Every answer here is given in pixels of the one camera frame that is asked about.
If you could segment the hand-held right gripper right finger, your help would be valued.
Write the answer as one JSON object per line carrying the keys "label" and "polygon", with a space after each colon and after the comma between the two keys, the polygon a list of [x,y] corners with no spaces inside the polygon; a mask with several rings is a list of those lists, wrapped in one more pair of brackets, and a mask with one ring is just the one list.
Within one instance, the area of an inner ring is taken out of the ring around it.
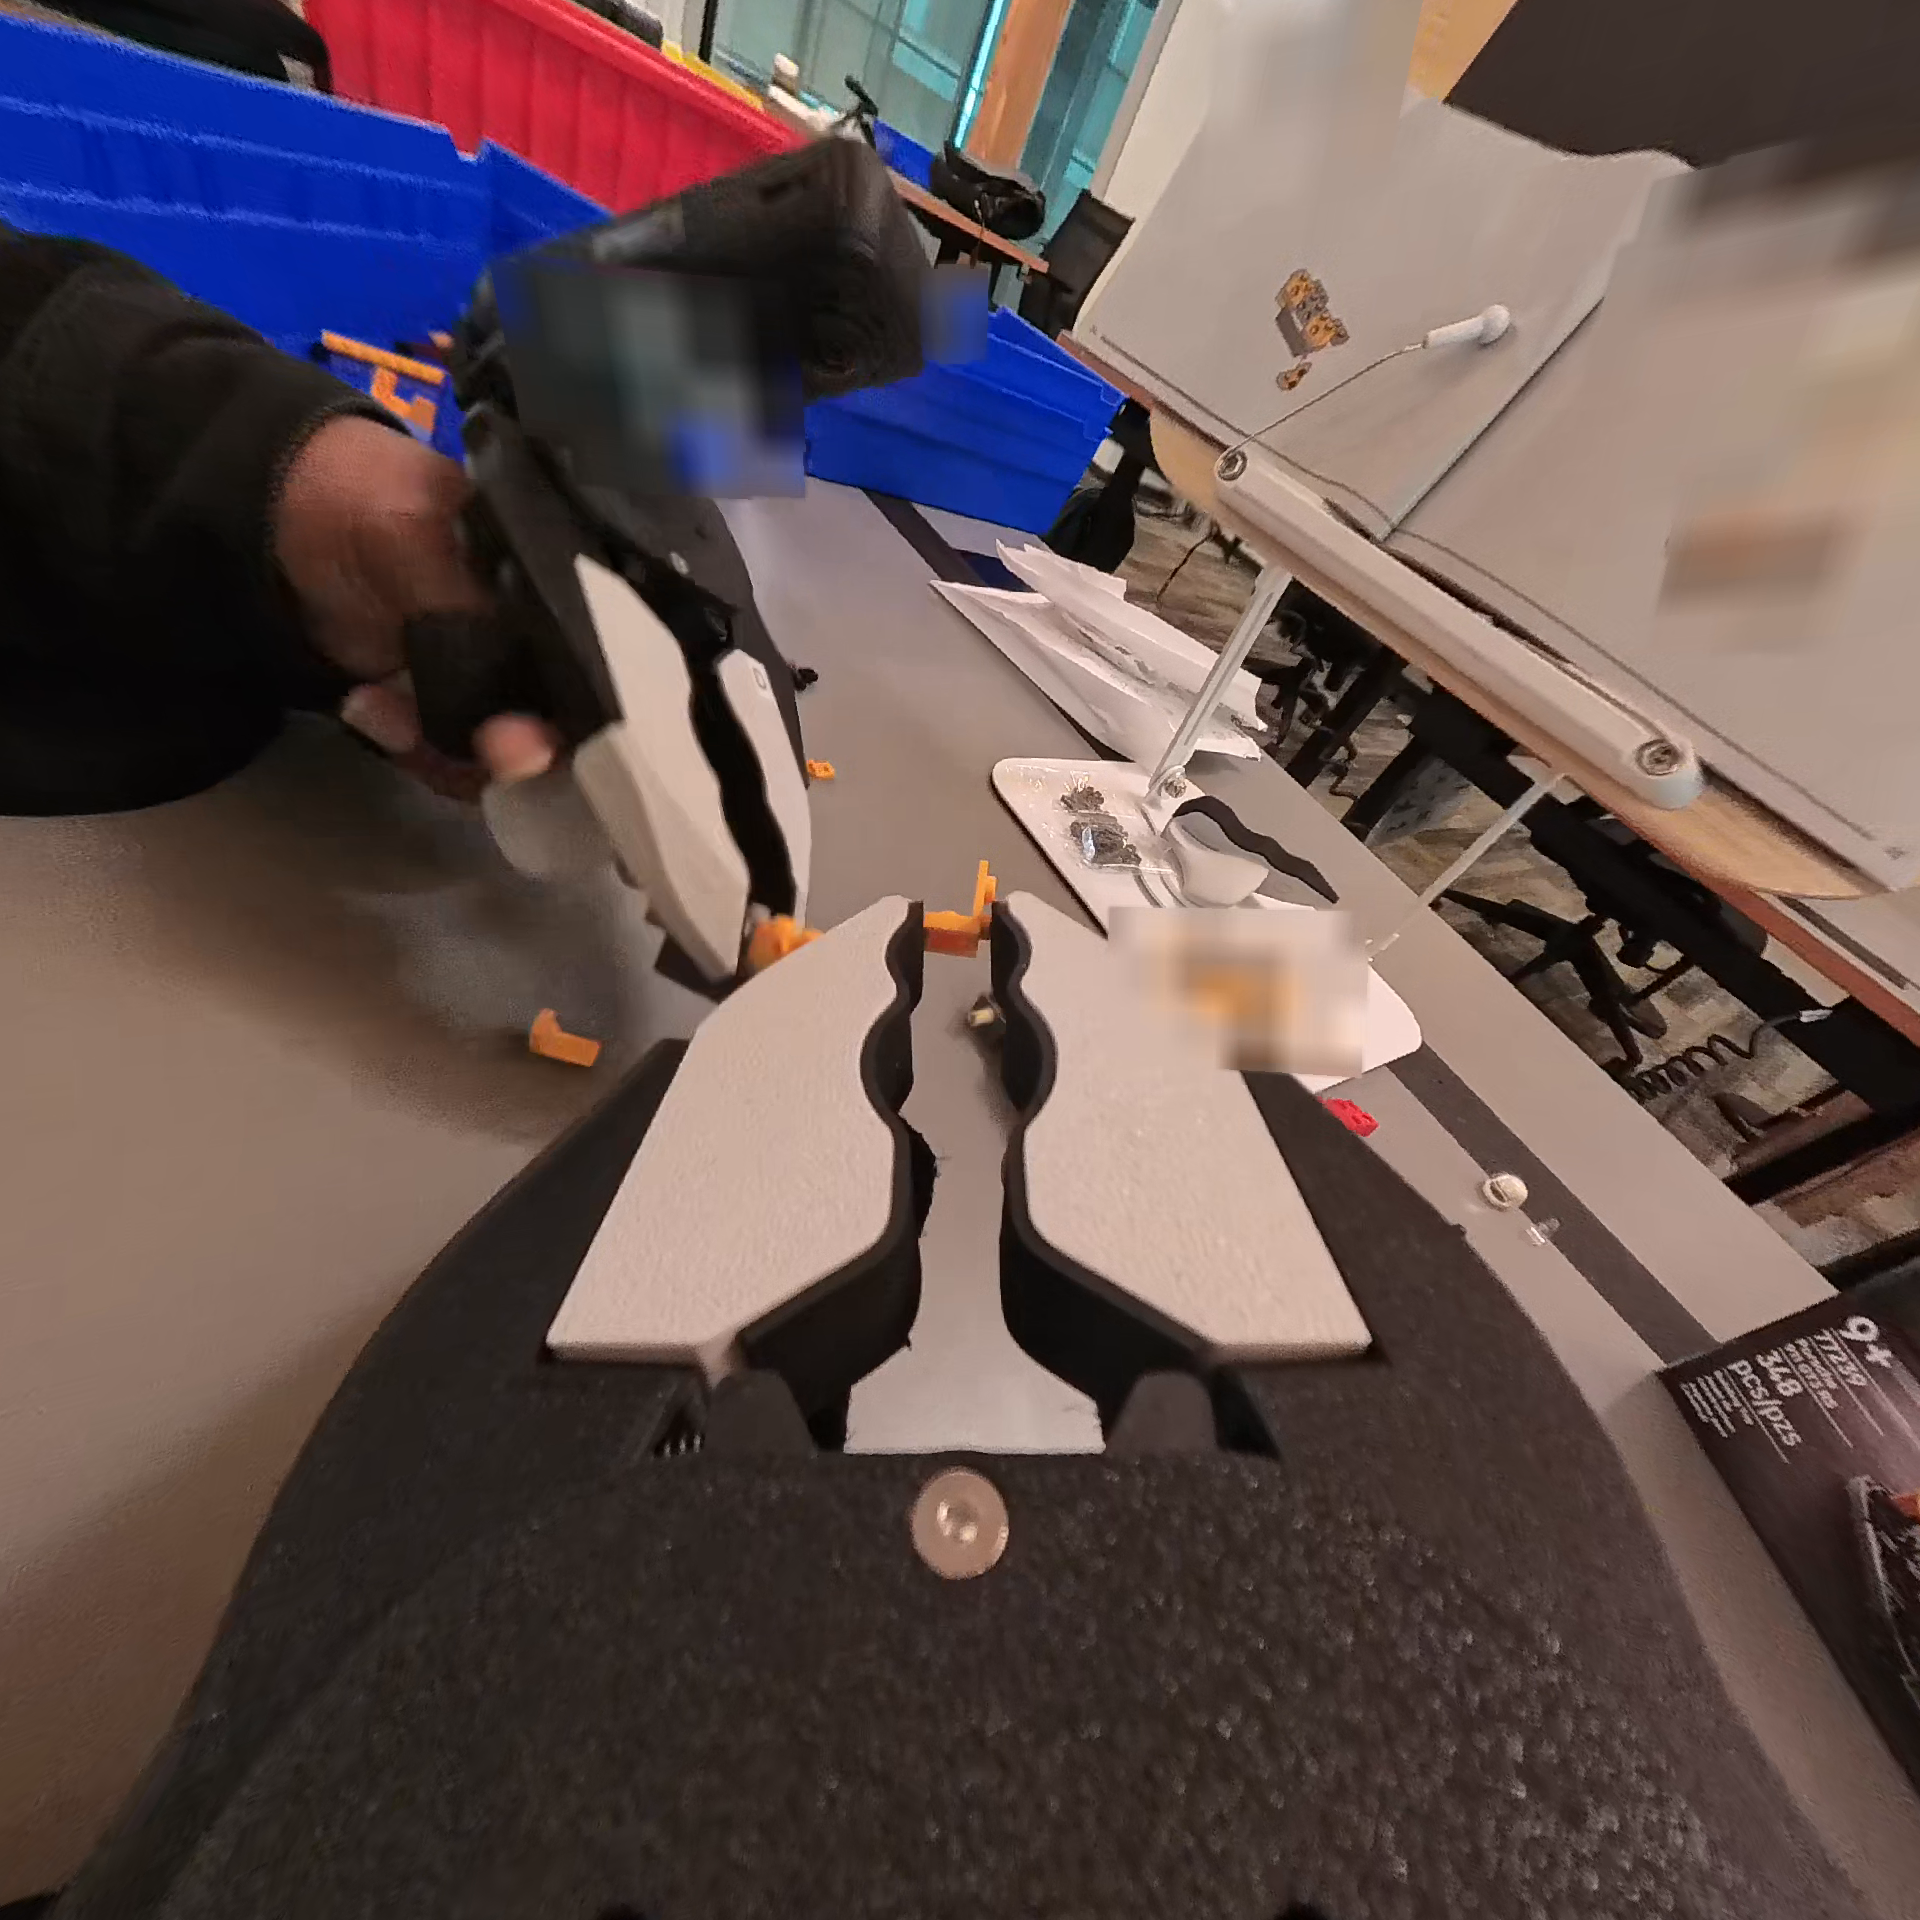
{"label": "hand-held right gripper right finger", "polygon": [[1278,1454],[1251,1375],[1359,1360],[1373,1338],[1245,1087],[1149,1010],[1118,951],[1029,892],[994,905],[999,1310],[1088,1400],[1205,1408],[1202,1449]]}

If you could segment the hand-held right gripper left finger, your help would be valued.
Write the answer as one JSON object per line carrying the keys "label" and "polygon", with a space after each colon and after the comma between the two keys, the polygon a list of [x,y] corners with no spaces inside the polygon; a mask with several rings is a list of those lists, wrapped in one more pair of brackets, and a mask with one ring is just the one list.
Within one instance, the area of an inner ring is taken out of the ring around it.
{"label": "hand-held right gripper left finger", "polygon": [[686,1044],[543,1335],[572,1366],[772,1377],[818,1449],[920,1313],[928,1150],[906,1121],[920,902],[883,896]]}

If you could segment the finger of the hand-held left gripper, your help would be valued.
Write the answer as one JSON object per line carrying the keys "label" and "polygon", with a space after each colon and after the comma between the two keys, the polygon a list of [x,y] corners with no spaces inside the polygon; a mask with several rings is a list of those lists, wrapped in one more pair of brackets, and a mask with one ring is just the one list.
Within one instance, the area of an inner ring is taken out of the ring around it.
{"label": "finger of the hand-held left gripper", "polygon": [[810,919],[812,883],[812,812],[804,755],[796,750],[775,679],[759,659],[739,648],[727,649],[715,668],[715,683],[752,770],[752,899],[767,914],[804,923]]}
{"label": "finger of the hand-held left gripper", "polygon": [[572,778],[621,879],[693,974],[727,987],[746,968],[755,914],[747,851],[694,726],[694,679],[675,634],[602,560],[573,577],[607,671],[612,715],[572,755]]}

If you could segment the person's left hand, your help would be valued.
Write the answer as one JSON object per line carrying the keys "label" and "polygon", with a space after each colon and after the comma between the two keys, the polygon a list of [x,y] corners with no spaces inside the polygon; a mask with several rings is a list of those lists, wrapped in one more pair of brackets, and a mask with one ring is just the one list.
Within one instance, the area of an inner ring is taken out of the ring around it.
{"label": "person's left hand", "polygon": [[490,618],[463,544],[463,471],[365,417],[335,417],[302,443],[279,486],[275,559],[307,641],[348,690],[343,726],[451,799],[542,778],[558,745],[522,714],[498,714],[471,747],[424,744],[405,635],[422,618]]}

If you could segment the black bag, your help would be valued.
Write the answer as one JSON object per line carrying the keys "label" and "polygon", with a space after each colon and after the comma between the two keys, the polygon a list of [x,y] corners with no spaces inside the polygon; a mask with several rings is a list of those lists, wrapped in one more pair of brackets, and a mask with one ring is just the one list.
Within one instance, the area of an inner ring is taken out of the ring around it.
{"label": "black bag", "polygon": [[1031,241],[1046,220],[1046,199],[1031,177],[999,171],[954,143],[930,159],[928,191],[936,201],[1008,242]]}

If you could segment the black mesh chair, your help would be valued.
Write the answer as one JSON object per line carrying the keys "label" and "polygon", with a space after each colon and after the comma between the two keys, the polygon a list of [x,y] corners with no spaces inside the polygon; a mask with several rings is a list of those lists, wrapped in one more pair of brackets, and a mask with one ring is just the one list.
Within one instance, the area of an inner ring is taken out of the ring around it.
{"label": "black mesh chair", "polygon": [[1082,187],[1056,233],[1046,242],[1052,291],[1052,337],[1076,323],[1085,300],[1133,230],[1136,220]]}

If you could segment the clear bag of dark parts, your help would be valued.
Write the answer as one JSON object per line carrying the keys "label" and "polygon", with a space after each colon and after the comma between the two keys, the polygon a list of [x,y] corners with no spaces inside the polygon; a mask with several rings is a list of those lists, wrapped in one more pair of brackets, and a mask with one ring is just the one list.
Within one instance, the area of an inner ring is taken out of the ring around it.
{"label": "clear bag of dark parts", "polygon": [[1118,772],[1070,776],[1053,802],[1053,824],[1082,864],[1144,873],[1154,864],[1154,835],[1142,814],[1142,794],[1122,786]]}

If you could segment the red plastic bin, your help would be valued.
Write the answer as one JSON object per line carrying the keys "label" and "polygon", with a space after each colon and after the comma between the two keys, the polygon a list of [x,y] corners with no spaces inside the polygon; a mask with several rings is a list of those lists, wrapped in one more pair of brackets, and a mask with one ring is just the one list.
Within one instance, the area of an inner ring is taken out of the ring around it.
{"label": "red plastic bin", "polygon": [[637,209],[796,152],[803,136],[572,3],[307,3],[338,97],[509,152]]}

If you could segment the long orange toy parts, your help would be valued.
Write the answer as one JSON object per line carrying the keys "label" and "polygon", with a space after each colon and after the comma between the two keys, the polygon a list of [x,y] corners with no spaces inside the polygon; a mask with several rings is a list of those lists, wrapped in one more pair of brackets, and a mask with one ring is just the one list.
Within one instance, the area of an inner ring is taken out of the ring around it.
{"label": "long orange toy parts", "polygon": [[314,359],[363,394],[418,443],[446,455],[456,448],[462,415],[443,364],[335,330],[317,337]]}

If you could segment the instruction booklet on stand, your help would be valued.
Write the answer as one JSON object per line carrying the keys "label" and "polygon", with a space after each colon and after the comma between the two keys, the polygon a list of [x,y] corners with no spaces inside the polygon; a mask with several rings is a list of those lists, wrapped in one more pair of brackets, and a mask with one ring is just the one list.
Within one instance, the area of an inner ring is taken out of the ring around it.
{"label": "instruction booklet on stand", "polygon": [[1916,6],[1412,14],[1218,6],[1071,348],[1685,873],[1916,905]]}

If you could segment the black toy set box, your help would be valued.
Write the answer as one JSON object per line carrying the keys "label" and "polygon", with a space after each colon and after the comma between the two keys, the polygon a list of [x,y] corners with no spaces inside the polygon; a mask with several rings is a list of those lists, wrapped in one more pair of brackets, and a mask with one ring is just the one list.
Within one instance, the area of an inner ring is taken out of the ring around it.
{"label": "black toy set box", "polygon": [[1656,1378],[1916,1784],[1916,1271],[1839,1289]]}

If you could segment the large blue plastic bin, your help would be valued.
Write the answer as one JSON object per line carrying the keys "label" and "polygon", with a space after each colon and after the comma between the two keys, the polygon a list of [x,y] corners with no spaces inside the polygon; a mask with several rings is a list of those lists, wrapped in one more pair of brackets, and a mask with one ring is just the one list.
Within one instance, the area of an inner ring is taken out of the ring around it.
{"label": "large blue plastic bin", "polygon": [[606,215],[498,146],[28,16],[3,28],[3,204],[332,377],[324,330],[443,364],[493,258]]}

